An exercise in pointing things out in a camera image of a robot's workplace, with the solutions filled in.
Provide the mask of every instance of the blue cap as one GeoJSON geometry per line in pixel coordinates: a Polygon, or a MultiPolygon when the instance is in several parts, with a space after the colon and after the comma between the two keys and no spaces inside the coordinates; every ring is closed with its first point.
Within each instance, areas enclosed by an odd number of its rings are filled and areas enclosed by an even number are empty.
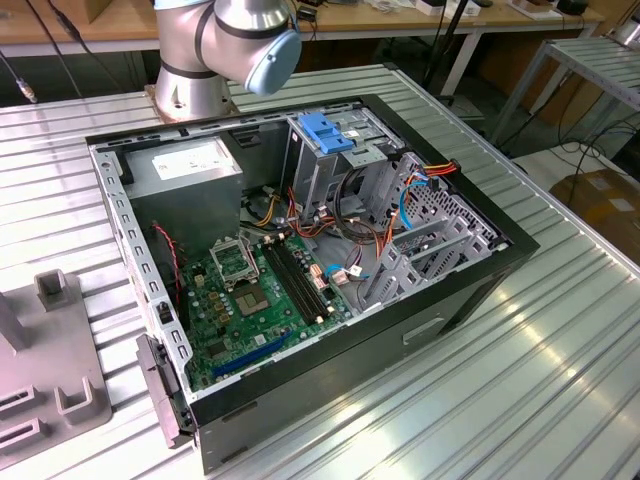
{"type": "Polygon", "coordinates": [[[168,10],[170,8],[188,7],[189,5],[196,5],[207,1],[209,0],[156,0],[153,8],[156,10],[168,10]]]}
{"type": "Polygon", "coordinates": [[[244,88],[258,95],[276,93],[298,64],[302,42],[293,30],[281,33],[247,76],[244,88]]]}

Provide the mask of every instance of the motherboard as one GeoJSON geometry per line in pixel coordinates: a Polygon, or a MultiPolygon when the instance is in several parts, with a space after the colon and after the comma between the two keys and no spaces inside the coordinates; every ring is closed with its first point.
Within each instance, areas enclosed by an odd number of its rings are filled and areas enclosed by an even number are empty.
{"type": "Polygon", "coordinates": [[[237,246],[214,247],[210,257],[181,270],[193,349],[187,372],[194,390],[351,317],[299,237],[237,246]],[[242,272],[245,278],[239,279],[242,272]]]}

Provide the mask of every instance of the blue drive bay latch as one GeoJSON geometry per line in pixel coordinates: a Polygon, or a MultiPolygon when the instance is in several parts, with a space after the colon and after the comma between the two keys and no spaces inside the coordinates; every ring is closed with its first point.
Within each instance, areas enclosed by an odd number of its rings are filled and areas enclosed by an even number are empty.
{"type": "Polygon", "coordinates": [[[340,133],[336,125],[322,113],[310,113],[299,117],[304,131],[313,138],[323,153],[351,150],[354,143],[340,133]]]}

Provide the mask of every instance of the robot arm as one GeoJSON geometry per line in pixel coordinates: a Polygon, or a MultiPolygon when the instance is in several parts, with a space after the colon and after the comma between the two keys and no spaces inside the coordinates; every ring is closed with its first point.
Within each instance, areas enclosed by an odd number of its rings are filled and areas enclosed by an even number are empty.
{"type": "Polygon", "coordinates": [[[158,107],[176,120],[228,113],[226,79],[278,91],[300,57],[284,0],[156,0],[162,67],[158,107]]]}

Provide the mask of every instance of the metal workbench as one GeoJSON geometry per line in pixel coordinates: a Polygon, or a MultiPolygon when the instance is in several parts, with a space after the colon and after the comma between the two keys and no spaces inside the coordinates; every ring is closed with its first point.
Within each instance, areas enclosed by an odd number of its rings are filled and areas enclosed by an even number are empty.
{"type": "Polygon", "coordinates": [[[631,50],[605,37],[545,40],[500,111],[496,127],[491,133],[493,144],[500,139],[513,112],[548,58],[556,60],[560,66],[536,100],[532,112],[546,104],[568,71],[577,73],[612,97],[600,114],[600,119],[592,126],[592,131],[599,130],[620,102],[636,111],[640,110],[640,51],[631,50]]]}
{"type": "MultiPolygon", "coordinates": [[[[639,270],[399,71],[294,76],[243,111],[377,93],[541,245],[462,327],[226,464],[219,478],[630,479],[640,468],[639,270]]],[[[0,111],[0,289],[60,267],[82,281],[113,419],[2,478],[199,478],[168,450],[143,332],[83,145],[158,124],[145,94],[0,111]]]]}

